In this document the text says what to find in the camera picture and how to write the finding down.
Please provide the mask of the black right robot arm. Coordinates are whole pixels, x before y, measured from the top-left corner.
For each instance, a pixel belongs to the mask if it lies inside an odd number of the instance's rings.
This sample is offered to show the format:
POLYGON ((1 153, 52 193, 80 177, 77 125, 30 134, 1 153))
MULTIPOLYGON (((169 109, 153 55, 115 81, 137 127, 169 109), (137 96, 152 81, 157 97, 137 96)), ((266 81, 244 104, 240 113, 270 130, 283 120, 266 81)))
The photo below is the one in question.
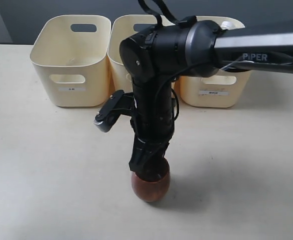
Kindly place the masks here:
POLYGON ((209 78, 220 70, 293 74, 293 20, 226 30, 191 16, 124 39, 119 54, 132 77, 129 168, 142 173, 147 164, 163 158, 173 136, 172 81, 179 76, 209 78))

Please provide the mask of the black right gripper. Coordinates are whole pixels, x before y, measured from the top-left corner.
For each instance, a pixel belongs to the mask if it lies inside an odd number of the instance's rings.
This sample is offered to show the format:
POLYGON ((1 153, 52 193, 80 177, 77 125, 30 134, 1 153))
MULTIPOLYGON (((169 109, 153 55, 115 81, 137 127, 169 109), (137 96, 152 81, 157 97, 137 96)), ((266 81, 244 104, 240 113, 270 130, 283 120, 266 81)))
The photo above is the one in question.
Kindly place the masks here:
POLYGON ((144 122, 142 116, 136 113, 130 119, 130 124, 134 140, 129 169, 140 173, 146 162, 152 160, 151 175, 164 177, 167 174, 164 155, 175 130, 174 110, 169 110, 166 116, 156 116, 151 122, 144 122))

